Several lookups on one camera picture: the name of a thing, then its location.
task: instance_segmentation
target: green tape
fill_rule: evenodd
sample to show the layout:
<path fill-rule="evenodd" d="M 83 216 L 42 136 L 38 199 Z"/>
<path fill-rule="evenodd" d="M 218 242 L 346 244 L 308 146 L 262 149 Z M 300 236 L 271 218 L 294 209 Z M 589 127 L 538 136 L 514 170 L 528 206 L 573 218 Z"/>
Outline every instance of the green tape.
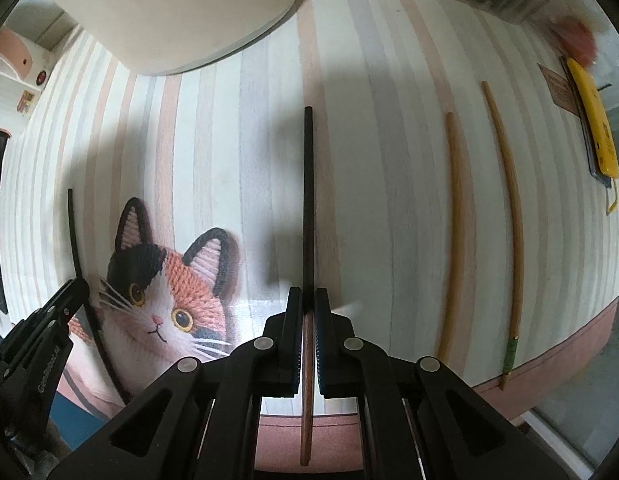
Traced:
<path fill-rule="evenodd" d="M 518 338 L 514 337 L 507 343 L 507 350 L 505 351 L 505 361 L 503 362 L 503 373 L 508 374 L 512 371 L 513 360 L 516 357 L 516 347 L 518 346 Z"/>

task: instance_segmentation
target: calico cat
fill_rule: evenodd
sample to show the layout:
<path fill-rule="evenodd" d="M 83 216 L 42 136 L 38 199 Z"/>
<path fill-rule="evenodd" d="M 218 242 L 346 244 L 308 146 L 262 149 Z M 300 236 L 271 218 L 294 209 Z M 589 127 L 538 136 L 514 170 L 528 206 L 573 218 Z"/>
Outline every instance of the calico cat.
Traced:
<path fill-rule="evenodd" d="M 183 255 L 152 243 L 143 203 L 128 200 L 99 296 L 104 342 L 130 393 L 181 357 L 204 362 L 231 351 L 221 303 L 229 252 L 220 228 L 199 236 Z"/>

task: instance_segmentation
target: cat head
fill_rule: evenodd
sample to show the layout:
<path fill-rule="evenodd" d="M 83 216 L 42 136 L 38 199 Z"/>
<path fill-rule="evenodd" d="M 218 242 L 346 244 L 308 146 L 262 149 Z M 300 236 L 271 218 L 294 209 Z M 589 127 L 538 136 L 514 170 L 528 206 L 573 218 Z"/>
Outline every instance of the cat head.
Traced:
<path fill-rule="evenodd" d="M 212 228 L 185 254 L 152 241 L 138 198 L 125 205 L 101 304 L 143 348 L 168 361 L 211 360 L 230 351 L 219 297 L 228 277 L 228 234 Z"/>

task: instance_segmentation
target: blue surface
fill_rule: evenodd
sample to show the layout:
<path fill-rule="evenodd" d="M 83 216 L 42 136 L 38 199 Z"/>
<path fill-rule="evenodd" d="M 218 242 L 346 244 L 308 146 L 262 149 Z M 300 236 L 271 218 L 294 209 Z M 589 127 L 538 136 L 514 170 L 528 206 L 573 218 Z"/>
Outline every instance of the blue surface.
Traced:
<path fill-rule="evenodd" d="M 71 450 L 77 449 L 104 425 L 104 421 L 79 408 L 58 392 L 54 396 L 50 417 Z"/>

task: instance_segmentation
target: cat ear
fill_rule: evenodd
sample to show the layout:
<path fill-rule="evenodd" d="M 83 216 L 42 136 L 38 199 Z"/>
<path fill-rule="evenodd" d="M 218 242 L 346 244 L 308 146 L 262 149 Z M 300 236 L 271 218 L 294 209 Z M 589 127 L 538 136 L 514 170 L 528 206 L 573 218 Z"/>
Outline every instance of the cat ear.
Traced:
<path fill-rule="evenodd" d="M 145 206 L 139 198 L 132 197 L 125 204 L 118 222 L 114 251 L 151 243 L 152 232 Z"/>
<path fill-rule="evenodd" d="M 214 227 L 196 238 L 183 255 L 183 263 L 218 296 L 225 285 L 230 260 L 230 242 L 224 229 Z"/>

